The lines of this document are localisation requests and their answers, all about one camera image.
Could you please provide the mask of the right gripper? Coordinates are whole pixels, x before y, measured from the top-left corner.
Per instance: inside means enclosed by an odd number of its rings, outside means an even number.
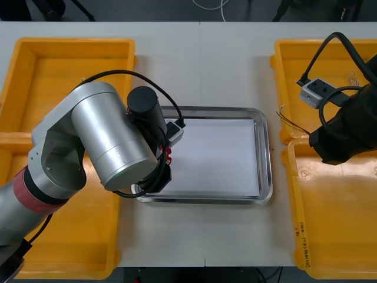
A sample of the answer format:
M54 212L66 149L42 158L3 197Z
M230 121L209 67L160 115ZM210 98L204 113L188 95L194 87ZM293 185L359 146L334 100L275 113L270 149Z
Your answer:
M319 127L309 136L309 145L322 158L322 162L337 165L366 151L365 145L348 126L343 110L328 122L329 130Z

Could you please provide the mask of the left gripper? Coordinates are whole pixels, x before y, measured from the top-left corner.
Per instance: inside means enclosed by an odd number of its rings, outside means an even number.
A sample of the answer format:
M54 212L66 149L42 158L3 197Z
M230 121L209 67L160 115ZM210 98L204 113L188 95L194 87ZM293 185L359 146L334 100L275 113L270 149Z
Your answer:
M157 151L158 166L144 180L138 182L138 186L148 193L159 193L171 181L171 149L167 147L163 153L163 146L161 145Z

